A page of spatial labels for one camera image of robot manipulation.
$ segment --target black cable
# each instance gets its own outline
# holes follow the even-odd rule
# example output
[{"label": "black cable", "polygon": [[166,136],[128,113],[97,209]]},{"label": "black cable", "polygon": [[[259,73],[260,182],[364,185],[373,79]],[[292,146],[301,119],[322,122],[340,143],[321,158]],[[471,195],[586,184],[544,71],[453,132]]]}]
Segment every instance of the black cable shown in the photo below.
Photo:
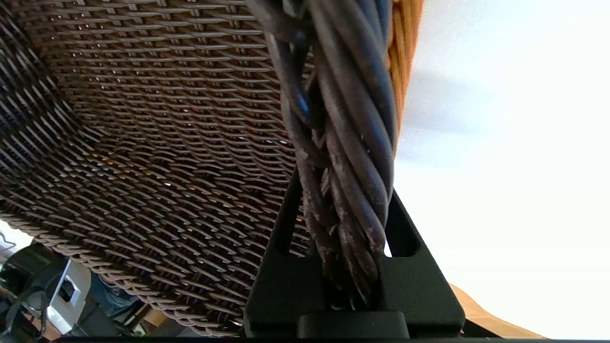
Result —
[{"label": "black cable", "polygon": [[10,306],[9,310],[6,314],[6,328],[2,332],[2,336],[8,335],[13,330],[13,324],[15,323],[15,318],[19,314],[19,310],[21,309],[21,304],[26,301],[27,298],[31,297],[34,294],[41,293],[40,296],[40,335],[37,339],[42,338],[45,335],[46,331],[46,308],[49,306],[49,300],[46,297],[45,290],[40,287],[32,287],[30,289],[26,289],[23,291],[17,298],[15,302]]}]

